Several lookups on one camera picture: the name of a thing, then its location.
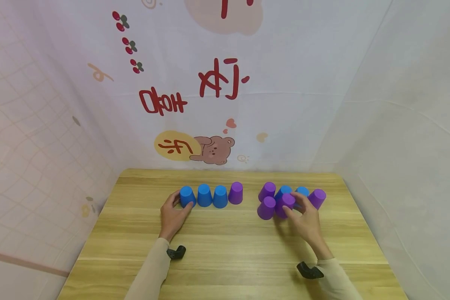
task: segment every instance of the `table surface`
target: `table surface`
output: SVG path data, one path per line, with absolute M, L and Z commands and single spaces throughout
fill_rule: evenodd
M 160 299 L 325 299 L 316 280 L 300 276 L 300 261 L 316 262 L 288 221 L 257 216 L 266 181 L 293 189 L 323 189 L 323 235 L 365 300 L 406 300 L 395 275 L 342 178 L 332 173 L 125 170 L 105 204 L 58 300 L 123 300 L 160 231 L 160 207 L 182 186 L 210 188 L 234 181 L 244 187 L 240 205 L 192 210 L 172 240 L 184 245 L 172 261 Z

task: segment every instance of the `brown bear illustration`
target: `brown bear illustration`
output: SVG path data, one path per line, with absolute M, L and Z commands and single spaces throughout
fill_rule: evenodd
M 203 161 L 209 165 L 226 164 L 226 159 L 230 155 L 231 148 L 235 145 L 235 140 L 231 137 L 196 136 L 194 139 L 202 146 L 202 153 L 201 155 L 191 155 L 190 160 Z

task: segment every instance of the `hand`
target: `hand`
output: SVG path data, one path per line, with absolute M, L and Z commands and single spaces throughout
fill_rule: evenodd
M 164 238 L 170 243 L 177 231 L 182 227 L 183 222 L 192 211 L 193 203 L 189 202 L 185 208 L 177 210 L 174 207 L 180 203 L 180 190 L 168 196 L 168 199 L 160 208 L 162 230 L 158 235 L 159 238 Z
M 322 236 L 317 209 L 306 196 L 297 192 L 292 192 L 291 195 L 295 197 L 295 201 L 301 206 L 295 209 L 301 212 L 302 215 L 295 214 L 287 206 L 283 206 L 283 209 L 297 228 L 298 234 L 312 247 L 318 259 L 333 258 L 333 254 Z

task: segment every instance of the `forearm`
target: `forearm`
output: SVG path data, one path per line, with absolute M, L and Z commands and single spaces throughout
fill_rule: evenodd
M 338 260 L 334 258 L 322 237 L 310 246 L 317 256 L 317 268 L 324 277 L 319 279 L 320 287 L 328 300 L 361 300 L 362 297 L 352 284 Z
M 135 277 L 125 300 L 157 300 L 160 287 L 170 267 L 170 257 L 166 254 L 169 243 L 159 237 L 147 255 L 142 268 Z

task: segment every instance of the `beige sleeve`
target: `beige sleeve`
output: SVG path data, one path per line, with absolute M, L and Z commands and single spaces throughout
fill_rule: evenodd
M 328 300 L 362 300 L 336 258 L 319 260 L 317 268 L 324 275 L 319 284 Z
M 159 237 L 135 277 L 125 300 L 157 300 L 170 267 L 169 243 Z

